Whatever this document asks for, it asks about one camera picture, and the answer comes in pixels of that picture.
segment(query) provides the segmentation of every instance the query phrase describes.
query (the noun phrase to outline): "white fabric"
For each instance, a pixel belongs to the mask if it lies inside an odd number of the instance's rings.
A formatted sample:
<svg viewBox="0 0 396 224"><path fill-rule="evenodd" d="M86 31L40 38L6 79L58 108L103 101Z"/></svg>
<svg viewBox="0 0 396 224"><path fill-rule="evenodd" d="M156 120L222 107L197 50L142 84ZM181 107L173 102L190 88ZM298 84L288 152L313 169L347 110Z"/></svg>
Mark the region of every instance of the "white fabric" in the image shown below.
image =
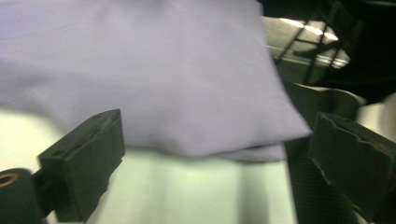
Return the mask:
<svg viewBox="0 0 396 224"><path fill-rule="evenodd" d="M43 117L0 107L0 171L36 172L36 156L63 135ZM113 223L296 224L288 164L128 147L87 224Z"/></svg>
<svg viewBox="0 0 396 224"><path fill-rule="evenodd" d="M0 102L67 131L120 108L127 145L180 155L280 148L310 131L283 91L261 12L254 0L3 2Z"/></svg>
<svg viewBox="0 0 396 224"><path fill-rule="evenodd" d="M396 93L389 95L383 102L362 106L356 121L396 142Z"/></svg>
<svg viewBox="0 0 396 224"><path fill-rule="evenodd" d="M396 143L396 92L384 100L381 127L384 136Z"/></svg>

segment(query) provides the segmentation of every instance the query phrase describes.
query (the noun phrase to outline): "lavender pillow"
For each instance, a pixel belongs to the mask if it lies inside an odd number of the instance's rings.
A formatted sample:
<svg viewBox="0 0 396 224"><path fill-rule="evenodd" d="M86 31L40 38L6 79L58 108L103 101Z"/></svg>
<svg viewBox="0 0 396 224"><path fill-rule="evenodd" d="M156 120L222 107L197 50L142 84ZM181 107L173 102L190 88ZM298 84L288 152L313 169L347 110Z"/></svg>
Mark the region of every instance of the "lavender pillow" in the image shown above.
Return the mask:
<svg viewBox="0 0 396 224"><path fill-rule="evenodd" d="M43 6L62 13L38 13ZM120 108L127 145L192 157L306 136L261 12L254 0L1 4L0 104L66 131Z"/></svg>

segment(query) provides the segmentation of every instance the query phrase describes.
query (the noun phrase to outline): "black machine part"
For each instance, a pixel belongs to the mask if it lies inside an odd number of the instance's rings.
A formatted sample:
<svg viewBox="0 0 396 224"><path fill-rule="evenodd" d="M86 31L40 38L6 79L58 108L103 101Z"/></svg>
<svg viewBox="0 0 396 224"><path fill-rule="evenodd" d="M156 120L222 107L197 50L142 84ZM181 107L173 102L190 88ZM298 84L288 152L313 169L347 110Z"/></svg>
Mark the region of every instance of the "black machine part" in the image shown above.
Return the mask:
<svg viewBox="0 0 396 224"><path fill-rule="evenodd" d="M396 223L396 143L352 120L319 113L309 156L367 221Z"/></svg>
<svg viewBox="0 0 396 224"><path fill-rule="evenodd" d="M124 153L119 110L85 120L38 156L35 174L0 173L0 223L42 224L52 210L60 222L86 222Z"/></svg>

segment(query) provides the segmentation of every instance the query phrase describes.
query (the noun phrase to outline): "pillow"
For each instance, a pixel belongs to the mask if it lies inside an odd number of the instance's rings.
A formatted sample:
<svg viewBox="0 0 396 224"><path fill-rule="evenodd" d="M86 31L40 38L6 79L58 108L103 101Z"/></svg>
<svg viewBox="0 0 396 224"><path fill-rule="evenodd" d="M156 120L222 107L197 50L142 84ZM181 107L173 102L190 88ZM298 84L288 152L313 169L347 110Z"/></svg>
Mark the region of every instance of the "pillow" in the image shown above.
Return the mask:
<svg viewBox="0 0 396 224"><path fill-rule="evenodd" d="M310 134L254 0L20 1L0 18L0 104L66 131L120 108L127 145L193 157Z"/></svg>

